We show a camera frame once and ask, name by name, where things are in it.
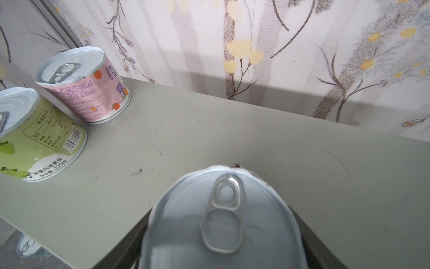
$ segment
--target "white can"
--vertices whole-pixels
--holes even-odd
[[[131,93],[97,47],[66,50],[44,62],[34,81],[63,101],[83,122],[99,124],[118,116]]]

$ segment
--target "barcode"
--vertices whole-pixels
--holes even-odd
[[[70,153],[72,153],[80,141],[81,134],[81,130],[73,126],[73,133],[69,137],[69,139],[67,139],[66,143],[63,145],[63,148],[67,149],[68,151],[70,151]]]

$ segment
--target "floral wallpaper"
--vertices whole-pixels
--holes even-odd
[[[33,80],[47,59],[70,49],[30,2],[0,3],[0,90],[34,88],[62,110],[66,107]]]
[[[430,141],[428,0],[51,0],[122,76]]]

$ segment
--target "stain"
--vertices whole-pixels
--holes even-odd
[[[137,171],[136,173],[131,174],[130,176],[138,176],[142,173],[142,168],[139,168],[139,171]]]

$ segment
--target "can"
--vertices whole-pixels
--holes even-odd
[[[87,134],[34,89],[0,92],[0,173],[28,182],[46,180],[81,153]]]
[[[300,228],[276,191],[243,167],[217,165],[181,177],[153,207],[139,269],[153,268],[308,266]]]
[[[55,55],[36,70],[34,81],[88,124],[113,119],[131,100],[120,75],[97,47],[80,47]]]

